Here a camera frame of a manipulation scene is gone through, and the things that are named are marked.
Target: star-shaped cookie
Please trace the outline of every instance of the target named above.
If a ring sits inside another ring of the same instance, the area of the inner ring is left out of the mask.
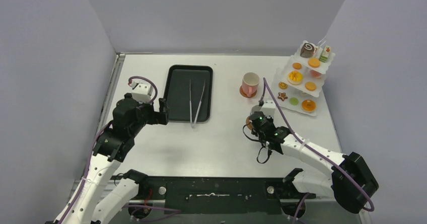
[[[284,92],[279,92],[279,96],[277,97],[279,99],[281,99],[282,101],[284,101],[285,99],[287,99],[287,95]]]

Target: black tray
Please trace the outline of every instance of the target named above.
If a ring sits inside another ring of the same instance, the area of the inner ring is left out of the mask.
[[[169,108],[169,120],[190,122],[190,80],[193,121],[206,80],[197,122],[205,122],[210,116],[213,70],[201,65],[173,65],[169,68],[163,98]]]

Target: screw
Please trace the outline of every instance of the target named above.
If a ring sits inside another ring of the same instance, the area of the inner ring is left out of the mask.
[[[166,188],[165,187],[160,187],[159,188],[159,194],[164,195],[166,193]]]
[[[272,186],[268,186],[268,187],[267,187],[267,193],[268,193],[268,194],[274,194],[274,187],[272,187]]]

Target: white table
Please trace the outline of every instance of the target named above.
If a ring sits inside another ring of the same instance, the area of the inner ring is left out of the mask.
[[[242,77],[255,72],[272,82],[276,68],[283,67],[288,57],[229,56],[229,55],[127,55],[114,92],[107,121],[112,119],[115,103],[130,92],[127,80],[142,76],[153,81],[163,96],[169,67],[174,64],[208,65],[213,69],[210,119],[197,124],[171,122],[166,126],[147,125],[135,138],[135,146],[116,171],[135,169],[150,176],[195,177],[284,177],[294,168],[317,170],[301,161],[274,152],[262,165],[256,162],[260,144],[248,141],[242,126],[250,109],[258,103],[257,96],[244,98],[239,93]],[[309,117],[284,109],[293,129],[305,138],[332,151],[340,151],[337,136],[323,92],[317,100],[317,117]],[[155,100],[155,109],[159,104]],[[285,126],[279,112],[274,116],[276,126]],[[262,152],[260,160],[265,159]]]

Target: pastry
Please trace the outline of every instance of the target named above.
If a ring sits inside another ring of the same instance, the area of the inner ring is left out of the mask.
[[[316,110],[316,103],[313,100],[304,100],[301,107],[305,112],[313,112]]]
[[[321,78],[321,76],[322,76],[322,74],[321,73],[318,73],[317,71],[315,71],[315,70],[310,70],[310,75],[312,76],[312,77],[314,77],[314,78],[316,78],[316,79],[320,79]]]
[[[295,62],[295,63],[293,63],[293,64],[292,64],[292,67],[293,67],[294,69],[301,69],[303,66],[302,66],[300,63]]]
[[[313,57],[314,54],[314,46],[310,43],[305,43],[301,48],[300,56],[304,58]]]
[[[297,70],[292,71],[288,75],[288,81],[293,85],[301,84],[302,80],[303,80],[303,75],[299,73]]]
[[[284,90],[284,89],[288,88],[288,85],[284,82],[279,82],[279,88]]]
[[[287,99],[288,98],[288,96],[286,95],[286,93],[282,93],[282,92],[279,92],[279,96],[277,97],[277,98],[279,98],[279,99],[281,99],[282,101],[284,101],[285,99]]]
[[[298,98],[296,98],[296,97],[291,97],[290,99],[289,99],[289,103],[291,104],[291,105],[294,105],[294,106],[296,106],[296,105],[298,105]]]
[[[306,89],[309,91],[314,91],[316,89],[316,84],[314,84],[313,82],[307,82],[306,83]]]
[[[331,52],[331,46],[326,45],[325,48],[322,51],[322,54],[320,54],[319,61],[326,62],[329,58],[329,53]]]
[[[317,68],[320,66],[320,61],[317,58],[309,58],[308,59],[308,65],[313,67],[313,68]]]

